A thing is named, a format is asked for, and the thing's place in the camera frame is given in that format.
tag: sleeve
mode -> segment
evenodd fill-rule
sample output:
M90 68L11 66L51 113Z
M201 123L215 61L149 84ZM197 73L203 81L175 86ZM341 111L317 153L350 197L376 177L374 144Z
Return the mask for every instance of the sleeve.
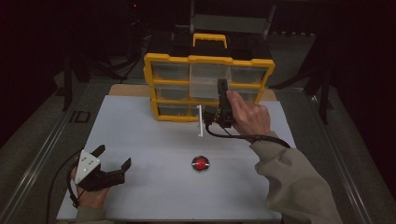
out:
M330 186L301 151L265 141L250 147L260 158L257 173L270 183L266 204L281 213L286 224L342 223Z
M113 221L106 220L106 210L90 207L79 207L76 224L114 224ZM57 224L68 224L66 221L60 221Z

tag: storage organizer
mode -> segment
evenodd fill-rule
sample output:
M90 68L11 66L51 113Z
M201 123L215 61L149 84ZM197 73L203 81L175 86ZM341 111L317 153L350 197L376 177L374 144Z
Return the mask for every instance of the storage organizer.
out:
M218 79L258 103L275 68L262 36L154 33L144 74L157 120L196 121L198 105L219 103Z

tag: drawer handle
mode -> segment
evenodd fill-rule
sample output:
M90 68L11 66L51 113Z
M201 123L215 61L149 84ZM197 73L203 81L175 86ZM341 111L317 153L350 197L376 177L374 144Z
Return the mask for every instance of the drawer handle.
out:
M227 41L225 35L212 35L212 34L194 34L192 40L192 46L195 47L195 40L214 40L222 41L224 43L224 48L227 49Z

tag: beige sleeve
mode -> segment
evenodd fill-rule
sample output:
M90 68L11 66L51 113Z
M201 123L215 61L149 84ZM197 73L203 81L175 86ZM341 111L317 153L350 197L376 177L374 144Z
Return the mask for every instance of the beige sleeve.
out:
M270 183L267 206L280 212L286 224L342 223L328 183L301 151L265 141L250 147L260 158L257 173Z

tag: white table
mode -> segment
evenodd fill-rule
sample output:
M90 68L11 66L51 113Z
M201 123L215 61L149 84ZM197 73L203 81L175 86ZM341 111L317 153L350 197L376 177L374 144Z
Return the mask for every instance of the white table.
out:
M272 129L294 147L283 109L278 101L262 101L269 108ZM217 124L211 130L225 134ZM280 219L265 206L268 181L257 175L257 155L248 142L199 137L197 122L157 121L149 97L106 96L85 149L100 145L102 170L119 170L132 158L126 183L108 193L107 218L129 221L237 221ZM192 159L205 156L210 167L194 171ZM73 220L77 209L68 193L58 219Z

